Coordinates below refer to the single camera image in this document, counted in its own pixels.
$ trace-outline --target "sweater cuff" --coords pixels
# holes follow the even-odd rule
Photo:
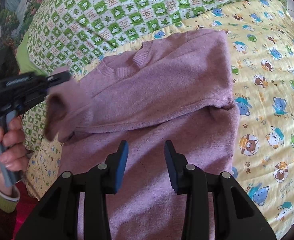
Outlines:
[[[9,197],[0,192],[0,209],[6,213],[11,213],[15,210],[20,199],[18,188],[13,185],[13,196]]]

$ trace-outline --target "gray handle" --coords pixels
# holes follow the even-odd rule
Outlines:
[[[16,116],[17,116],[17,111],[13,110],[9,112],[6,116],[0,117],[0,127],[3,128],[4,133],[8,132],[8,128],[7,128],[8,124]],[[4,147],[2,143],[0,143],[0,155],[6,150],[7,148]],[[10,187],[22,179],[21,171],[9,171],[1,162],[0,162],[0,169],[1,169],[1,172],[3,173],[6,187]]]

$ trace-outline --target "metal screw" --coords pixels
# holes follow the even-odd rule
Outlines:
[[[225,179],[229,179],[231,177],[231,174],[227,171],[224,171],[222,174],[221,174]]]
[[[106,168],[107,168],[107,164],[106,163],[100,163],[100,164],[98,164],[98,169],[104,170]]]
[[[196,167],[193,164],[187,164],[186,169],[193,171]]]
[[[69,172],[69,171],[65,171],[63,174],[62,174],[62,177],[64,178],[64,179],[67,179],[67,178],[69,178],[71,176],[71,173]]]

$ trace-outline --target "ribbed neckline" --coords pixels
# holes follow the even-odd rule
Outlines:
[[[121,79],[130,76],[143,68],[145,60],[151,49],[151,45],[152,41],[143,42],[142,47],[132,58],[133,63],[128,67],[117,67],[117,60],[115,59],[115,56],[107,56],[103,58],[97,68],[104,76],[112,79]]]

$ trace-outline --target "pink sweater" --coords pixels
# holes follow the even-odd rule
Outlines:
[[[52,88],[45,135],[65,142],[59,174],[87,172],[127,140],[122,188],[107,196],[112,238],[173,240],[186,196],[170,186],[165,140],[205,172],[230,171],[238,119],[225,34],[199,30],[105,57],[78,84]],[[79,239],[81,219],[80,209]]]

